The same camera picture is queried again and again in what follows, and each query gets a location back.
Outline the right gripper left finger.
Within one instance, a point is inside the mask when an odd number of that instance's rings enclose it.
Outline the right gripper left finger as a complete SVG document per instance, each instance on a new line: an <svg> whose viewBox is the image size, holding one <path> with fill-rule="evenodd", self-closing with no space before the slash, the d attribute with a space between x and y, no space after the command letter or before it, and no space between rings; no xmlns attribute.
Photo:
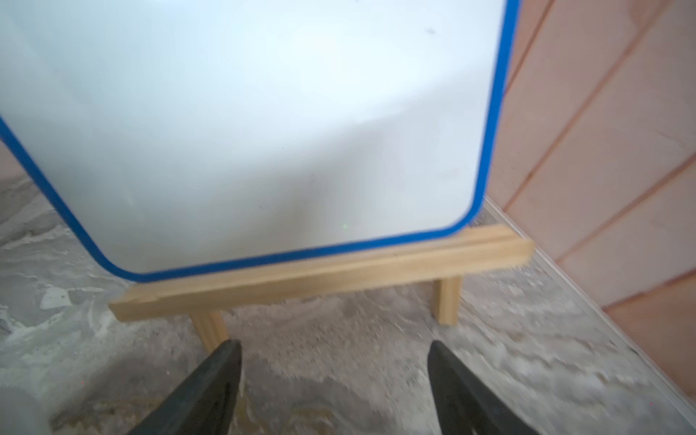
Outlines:
<svg viewBox="0 0 696 435"><path fill-rule="evenodd" d="M131 434L227 434L242 374L242 346L223 342Z"/></svg>

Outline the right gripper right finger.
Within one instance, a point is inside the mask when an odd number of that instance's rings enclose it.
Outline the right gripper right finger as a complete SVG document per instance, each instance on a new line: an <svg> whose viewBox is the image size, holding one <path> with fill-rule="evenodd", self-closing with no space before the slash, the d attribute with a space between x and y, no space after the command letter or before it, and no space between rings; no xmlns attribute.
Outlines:
<svg viewBox="0 0 696 435"><path fill-rule="evenodd" d="M536 433L444 343L431 343L427 367L443 434Z"/></svg>

